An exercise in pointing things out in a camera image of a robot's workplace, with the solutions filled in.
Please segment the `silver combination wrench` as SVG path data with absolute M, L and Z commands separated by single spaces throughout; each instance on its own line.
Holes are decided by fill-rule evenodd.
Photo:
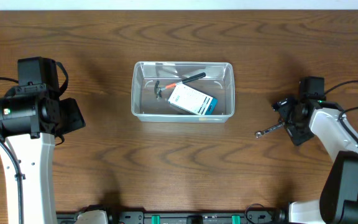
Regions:
M 261 138 L 262 136 L 264 136 L 264 135 L 266 135 L 268 133 L 271 133 L 271 132 L 275 131 L 276 129 L 280 129 L 280 128 L 284 127 L 284 125 L 285 125 L 284 122 L 280 122 L 280 123 L 278 123 L 278 124 L 276 124 L 276 125 L 274 125 L 272 127 L 264 129 L 262 131 L 256 131 L 255 132 L 255 137 L 256 138 Z

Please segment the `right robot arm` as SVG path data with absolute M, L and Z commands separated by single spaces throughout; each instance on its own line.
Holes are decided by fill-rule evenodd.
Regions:
M 319 199 L 292 202 L 291 223 L 358 223 L 358 134 L 347 119 L 347 110 L 326 99 L 321 77 L 305 77 L 299 95 L 273 104 L 296 146 L 318 138 L 333 161 Z

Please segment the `clear plastic container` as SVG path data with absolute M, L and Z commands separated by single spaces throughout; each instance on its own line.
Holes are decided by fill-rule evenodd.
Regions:
M 145 122 L 224 123 L 235 111 L 228 62 L 137 62 L 132 114 Z

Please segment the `small hammer black handle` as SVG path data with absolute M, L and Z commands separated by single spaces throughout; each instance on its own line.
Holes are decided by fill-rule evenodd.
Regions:
M 159 87 L 159 84 L 160 84 L 160 81 L 157 80 L 155 82 L 155 86 L 154 86 L 154 93 L 156 95 L 156 99 L 160 99 L 162 97 L 162 92 L 164 90 L 167 90 L 167 89 L 171 89 L 171 88 L 174 88 L 176 87 L 177 85 L 181 85 L 181 84 L 185 84 L 185 83 L 189 83 L 189 82 L 193 82 L 195 80 L 199 80 L 201 78 L 204 78 L 206 76 L 205 72 L 202 72 L 202 73 L 199 73 L 197 75 L 193 75 L 191 77 L 188 77 L 188 78 L 185 78 L 185 79 L 182 79 L 180 80 L 179 82 L 175 82 L 175 83 L 171 83 L 169 85 L 165 85 L 163 87 Z

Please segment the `white blue card package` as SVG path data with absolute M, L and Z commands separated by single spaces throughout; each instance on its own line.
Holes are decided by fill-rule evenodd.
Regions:
M 190 86 L 181 84 L 174 88 L 168 102 L 191 114 L 203 116 L 213 113 L 218 100 Z

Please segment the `screwdriver black yellow handle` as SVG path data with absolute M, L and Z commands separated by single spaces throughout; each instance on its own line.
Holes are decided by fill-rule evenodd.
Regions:
M 223 119 L 221 118 L 207 118 L 207 117 L 200 117 L 198 119 L 199 121 L 203 121 L 203 122 L 225 122 Z

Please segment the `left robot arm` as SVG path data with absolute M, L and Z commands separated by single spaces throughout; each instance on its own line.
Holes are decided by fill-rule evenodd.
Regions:
M 44 57 L 17 62 L 16 85 L 0 98 L 0 157 L 9 223 L 57 223 L 52 160 L 57 138 L 85 121 L 73 98 L 61 99 L 64 66 Z

